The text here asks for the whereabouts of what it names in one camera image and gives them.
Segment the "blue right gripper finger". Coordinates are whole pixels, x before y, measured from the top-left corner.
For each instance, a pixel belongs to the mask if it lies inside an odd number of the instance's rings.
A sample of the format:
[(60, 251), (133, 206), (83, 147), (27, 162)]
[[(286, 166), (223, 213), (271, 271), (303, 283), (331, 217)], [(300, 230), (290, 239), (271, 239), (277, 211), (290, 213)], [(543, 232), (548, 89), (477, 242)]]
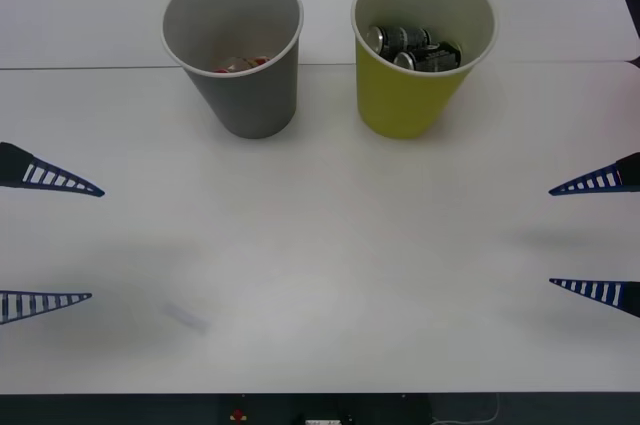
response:
[(639, 192), (639, 153), (617, 160), (549, 191), (551, 196)]
[(589, 281), (550, 278), (549, 282), (576, 295), (639, 317), (640, 285), (638, 281)]

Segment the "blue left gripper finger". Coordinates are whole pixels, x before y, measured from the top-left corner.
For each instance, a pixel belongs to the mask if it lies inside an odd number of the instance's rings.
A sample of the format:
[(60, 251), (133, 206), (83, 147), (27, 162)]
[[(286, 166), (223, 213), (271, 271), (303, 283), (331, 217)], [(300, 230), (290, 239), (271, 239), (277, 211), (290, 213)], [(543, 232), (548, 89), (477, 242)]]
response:
[(1, 324), (21, 321), (85, 302), (91, 293), (1, 291)]
[(1, 143), (1, 186), (93, 197), (105, 195), (95, 184), (7, 142)]

